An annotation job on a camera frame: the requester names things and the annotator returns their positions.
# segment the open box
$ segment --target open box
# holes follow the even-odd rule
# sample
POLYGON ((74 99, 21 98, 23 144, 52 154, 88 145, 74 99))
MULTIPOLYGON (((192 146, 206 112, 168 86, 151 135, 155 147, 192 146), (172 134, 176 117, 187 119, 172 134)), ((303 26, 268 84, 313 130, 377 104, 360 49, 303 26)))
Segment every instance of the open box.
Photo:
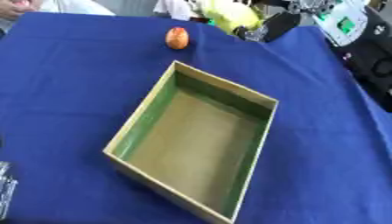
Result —
POLYGON ((234 223, 277 100, 174 61, 105 148, 117 168, 213 223, 234 223))

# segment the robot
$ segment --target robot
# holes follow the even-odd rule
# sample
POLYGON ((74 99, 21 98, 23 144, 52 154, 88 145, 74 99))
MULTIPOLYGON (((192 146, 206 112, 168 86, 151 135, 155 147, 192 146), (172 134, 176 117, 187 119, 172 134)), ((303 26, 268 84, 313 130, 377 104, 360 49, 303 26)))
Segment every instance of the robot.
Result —
POLYGON ((262 0, 285 9, 256 29, 238 26, 233 34, 247 41, 270 42, 310 17, 325 35, 331 50, 348 68, 360 86, 384 110, 392 112, 391 24, 367 0, 262 0))

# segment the blue tablecloth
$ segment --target blue tablecloth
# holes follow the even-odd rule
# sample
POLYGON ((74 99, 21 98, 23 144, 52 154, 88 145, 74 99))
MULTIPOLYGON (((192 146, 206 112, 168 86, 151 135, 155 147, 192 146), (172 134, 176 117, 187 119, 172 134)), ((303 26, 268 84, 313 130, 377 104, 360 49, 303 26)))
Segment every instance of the blue tablecloth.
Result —
POLYGON ((0 159, 16 223, 202 223, 118 174, 102 149, 173 60, 280 100, 238 223, 392 223, 391 115, 321 33, 271 44, 162 18, 31 13, 0 42, 0 159), (191 44, 165 46, 184 26, 191 44))

